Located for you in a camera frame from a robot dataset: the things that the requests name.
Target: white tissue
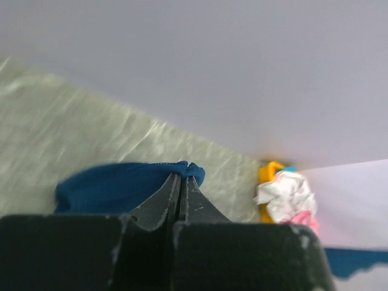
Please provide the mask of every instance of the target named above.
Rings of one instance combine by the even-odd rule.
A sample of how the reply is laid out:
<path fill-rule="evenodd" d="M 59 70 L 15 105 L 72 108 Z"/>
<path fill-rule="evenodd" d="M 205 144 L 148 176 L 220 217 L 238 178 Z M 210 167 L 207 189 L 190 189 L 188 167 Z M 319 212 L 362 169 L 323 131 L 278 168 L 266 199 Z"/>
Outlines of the white tissue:
<path fill-rule="evenodd" d="M 268 214 L 274 222 L 288 221 L 303 211 L 316 213 L 315 195 L 311 192 L 305 176 L 281 171 L 274 181 L 260 184 L 257 204 L 267 205 Z"/>

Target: blue fabric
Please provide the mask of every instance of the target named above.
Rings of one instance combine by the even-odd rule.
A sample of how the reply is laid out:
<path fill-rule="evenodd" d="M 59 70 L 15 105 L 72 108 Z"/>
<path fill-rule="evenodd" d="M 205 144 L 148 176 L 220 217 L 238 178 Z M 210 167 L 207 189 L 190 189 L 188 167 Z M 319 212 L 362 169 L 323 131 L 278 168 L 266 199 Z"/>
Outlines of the blue fabric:
<path fill-rule="evenodd" d="M 126 213 L 154 194 L 171 173 L 194 176 L 203 183 L 205 171 L 186 161 L 146 164 L 107 164 L 74 174 L 56 186 L 54 213 Z"/>
<path fill-rule="evenodd" d="M 333 275 L 339 278 L 349 278 L 378 263 L 388 264 L 388 252 L 384 251 L 325 248 L 325 252 Z"/>

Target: pink tissue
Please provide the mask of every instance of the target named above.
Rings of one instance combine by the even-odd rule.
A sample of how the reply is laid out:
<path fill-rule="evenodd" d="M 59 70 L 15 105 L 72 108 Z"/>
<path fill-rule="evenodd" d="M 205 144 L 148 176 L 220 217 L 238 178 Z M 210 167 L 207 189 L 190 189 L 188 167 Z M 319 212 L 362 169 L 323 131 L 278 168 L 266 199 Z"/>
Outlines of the pink tissue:
<path fill-rule="evenodd" d="M 303 224 L 304 226 L 308 226 L 312 229 L 312 231 L 318 236 L 318 222 L 311 215 L 310 211 L 303 211 L 300 214 L 294 216 L 290 220 L 282 221 L 283 223 L 295 223 L 295 224 Z"/>

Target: yellow plastic object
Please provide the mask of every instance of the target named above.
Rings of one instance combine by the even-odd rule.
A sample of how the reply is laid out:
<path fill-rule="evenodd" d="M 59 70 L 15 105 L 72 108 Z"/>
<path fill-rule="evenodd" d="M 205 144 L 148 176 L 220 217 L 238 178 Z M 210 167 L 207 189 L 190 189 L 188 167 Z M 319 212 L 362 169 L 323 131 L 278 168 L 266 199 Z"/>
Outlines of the yellow plastic object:
<path fill-rule="evenodd" d="M 277 169 L 283 169 L 285 165 L 278 162 L 269 162 L 266 166 L 259 169 L 259 184 L 270 182 L 275 179 Z"/>
<path fill-rule="evenodd" d="M 259 184 L 265 182 L 271 182 L 275 179 L 275 174 L 277 169 L 283 169 L 285 165 L 282 165 L 278 162 L 269 162 L 266 166 L 259 169 Z M 267 211 L 267 203 L 260 205 L 260 216 L 261 222 L 263 223 L 274 223 L 271 216 L 269 216 Z"/>

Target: white wall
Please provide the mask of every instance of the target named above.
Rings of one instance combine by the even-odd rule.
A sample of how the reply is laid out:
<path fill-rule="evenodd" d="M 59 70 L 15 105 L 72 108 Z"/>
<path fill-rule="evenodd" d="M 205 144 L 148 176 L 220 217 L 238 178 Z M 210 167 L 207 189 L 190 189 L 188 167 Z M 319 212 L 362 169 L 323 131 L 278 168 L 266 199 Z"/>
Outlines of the white wall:
<path fill-rule="evenodd" d="M 388 159 L 303 171 L 316 193 L 325 246 L 388 250 Z M 387 289 L 388 266 L 362 270 L 338 291 Z"/>
<path fill-rule="evenodd" d="M 12 0 L 0 51 L 254 157 L 388 158 L 387 1 Z"/>

